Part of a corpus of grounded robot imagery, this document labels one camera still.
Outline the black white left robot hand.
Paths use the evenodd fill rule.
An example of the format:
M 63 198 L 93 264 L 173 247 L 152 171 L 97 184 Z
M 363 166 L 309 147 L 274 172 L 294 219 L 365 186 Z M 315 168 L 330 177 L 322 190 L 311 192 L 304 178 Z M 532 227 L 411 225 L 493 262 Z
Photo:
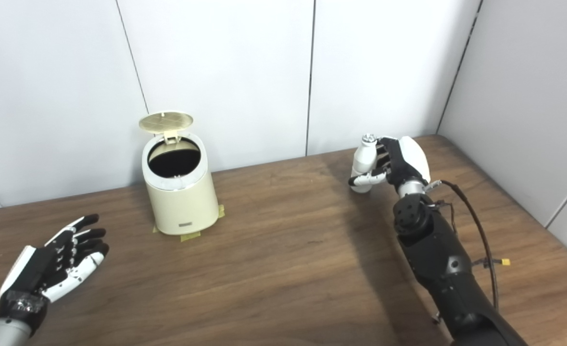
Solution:
M 49 306 L 69 294 L 103 263 L 110 246 L 104 228 L 87 229 L 98 214 L 79 217 L 43 246 L 26 246 L 0 287 L 0 321 L 21 322 L 33 336 Z

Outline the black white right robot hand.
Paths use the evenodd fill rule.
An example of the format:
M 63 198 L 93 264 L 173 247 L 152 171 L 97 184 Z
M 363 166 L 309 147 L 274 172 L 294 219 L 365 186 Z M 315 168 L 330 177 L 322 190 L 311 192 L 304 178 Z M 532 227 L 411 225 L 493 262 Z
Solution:
M 387 183 L 399 198 L 425 194 L 430 168 L 423 149 L 410 136 L 393 138 L 365 134 L 354 152 L 348 185 L 356 193 Z

